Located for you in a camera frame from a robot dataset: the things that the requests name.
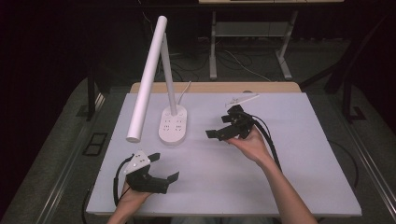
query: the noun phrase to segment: outlet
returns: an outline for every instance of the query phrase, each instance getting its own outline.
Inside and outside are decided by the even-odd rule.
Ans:
[[[186,136],[187,110],[177,105],[177,114],[172,116],[170,107],[166,107],[161,116],[158,134],[164,144],[175,146],[183,142]]]
[[[151,163],[149,157],[142,151],[138,150],[126,166],[124,173],[126,175]]]

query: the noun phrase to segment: human hand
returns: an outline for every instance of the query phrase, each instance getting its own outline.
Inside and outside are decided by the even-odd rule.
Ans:
[[[259,165],[267,159],[272,159],[264,143],[262,134],[253,126],[247,138],[230,138],[225,140],[229,144],[233,144],[239,148],[242,153],[250,160],[255,161]]]
[[[131,189],[125,182],[119,204],[107,224],[123,224],[127,222],[150,195],[151,193],[149,192],[139,192]]]

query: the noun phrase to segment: white desk lamp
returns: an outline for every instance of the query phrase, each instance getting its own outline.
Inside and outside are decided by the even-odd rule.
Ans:
[[[167,19],[160,16],[152,37],[151,46],[148,52],[143,72],[140,89],[134,104],[134,113],[129,126],[126,140],[132,143],[140,142],[146,111],[149,104],[151,86],[157,69],[158,59],[161,53],[163,60],[163,71],[165,73],[166,87],[170,106],[166,107],[161,117],[159,136],[166,145],[178,145],[183,142],[187,127],[187,110],[181,105],[177,105],[172,80],[171,64],[169,60],[168,44],[166,41]]]

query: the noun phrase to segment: white tabletop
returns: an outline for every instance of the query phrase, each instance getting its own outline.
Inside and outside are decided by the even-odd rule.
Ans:
[[[158,136],[165,93],[152,93],[142,140],[125,140],[136,94],[127,94],[112,135],[87,212],[111,214],[113,177],[120,163],[138,149],[160,152],[149,173],[166,178],[180,171],[167,194],[153,194],[136,213],[141,216],[278,216],[262,170],[237,148],[208,139],[205,130],[227,126],[225,104],[247,93],[186,93],[181,101],[188,115],[187,136],[176,147]],[[361,208],[336,160],[318,118],[304,93],[260,93],[242,104],[268,125],[282,170],[311,212],[318,217],[360,216]],[[124,175],[120,174],[120,188]]]

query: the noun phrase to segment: lamp base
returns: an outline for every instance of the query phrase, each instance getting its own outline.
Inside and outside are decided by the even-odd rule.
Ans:
[[[176,146],[183,142],[187,129],[187,110],[177,105],[177,114],[172,116],[170,106],[163,110],[158,134],[164,144]]]

